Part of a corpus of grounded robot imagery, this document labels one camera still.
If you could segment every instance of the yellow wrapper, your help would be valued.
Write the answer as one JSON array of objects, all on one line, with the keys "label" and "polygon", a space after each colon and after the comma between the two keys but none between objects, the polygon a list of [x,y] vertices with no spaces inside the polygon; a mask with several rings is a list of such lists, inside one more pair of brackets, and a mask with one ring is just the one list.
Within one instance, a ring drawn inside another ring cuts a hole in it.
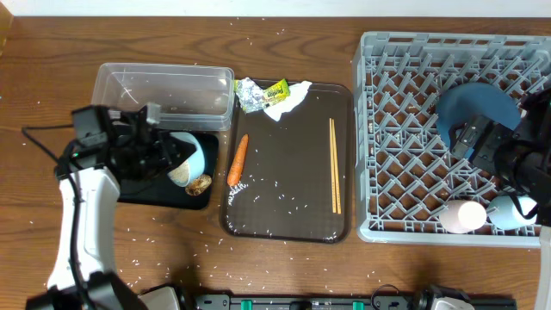
[{"label": "yellow wrapper", "polygon": [[271,107],[274,104],[283,101],[291,95],[289,86],[285,78],[276,84],[271,85],[269,88],[264,90],[264,101],[266,102],[267,107]]}]

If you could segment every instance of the foil wrapper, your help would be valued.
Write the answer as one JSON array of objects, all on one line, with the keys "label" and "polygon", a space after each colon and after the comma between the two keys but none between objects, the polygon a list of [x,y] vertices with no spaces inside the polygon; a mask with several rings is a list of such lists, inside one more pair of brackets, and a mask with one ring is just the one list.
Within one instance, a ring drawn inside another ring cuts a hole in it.
[{"label": "foil wrapper", "polygon": [[235,93],[245,113],[255,112],[266,106],[263,89],[248,77],[236,81]]}]

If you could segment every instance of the wooden chopstick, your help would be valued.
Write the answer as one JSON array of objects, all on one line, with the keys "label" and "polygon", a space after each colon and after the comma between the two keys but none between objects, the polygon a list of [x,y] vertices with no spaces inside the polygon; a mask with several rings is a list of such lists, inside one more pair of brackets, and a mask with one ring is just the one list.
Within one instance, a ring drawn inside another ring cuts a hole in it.
[{"label": "wooden chopstick", "polygon": [[331,197],[333,199],[333,213],[337,212],[336,193],[335,193],[335,158],[333,157],[333,123],[331,118],[329,119],[329,154],[331,157]]},{"label": "wooden chopstick", "polygon": [[333,143],[333,162],[335,167],[335,190],[336,190],[336,199],[337,199],[337,214],[341,214],[341,189],[338,184],[338,159],[337,159],[337,136],[335,135],[335,120],[331,119],[331,134],[332,134],[332,143]]}]

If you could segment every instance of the dish rack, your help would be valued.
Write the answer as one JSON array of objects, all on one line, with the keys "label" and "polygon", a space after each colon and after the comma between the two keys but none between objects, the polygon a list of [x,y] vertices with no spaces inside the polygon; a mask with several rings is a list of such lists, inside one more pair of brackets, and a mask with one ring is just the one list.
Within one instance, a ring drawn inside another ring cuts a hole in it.
[{"label": "dish rack", "polygon": [[503,231],[487,221],[474,232],[451,234],[439,223],[446,201],[467,199],[487,207],[502,189],[497,178],[449,155],[434,111],[440,94],[464,83],[491,84],[517,102],[542,90],[549,51],[548,37],[365,33],[353,60],[359,237],[539,247],[536,225]]}]

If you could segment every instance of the crumpled paper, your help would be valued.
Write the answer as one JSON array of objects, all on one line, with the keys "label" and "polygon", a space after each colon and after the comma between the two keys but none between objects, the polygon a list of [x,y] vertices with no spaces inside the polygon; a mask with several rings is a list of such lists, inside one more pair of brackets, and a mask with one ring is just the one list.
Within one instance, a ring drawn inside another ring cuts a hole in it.
[{"label": "crumpled paper", "polygon": [[302,83],[289,86],[291,95],[276,105],[265,108],[264,113],[266,113],[274,121],[279,121],[282,118],[283,113],[290,112],[304,100],[308,94],[310,85],[312,85],[312,82],[302,81]]}]

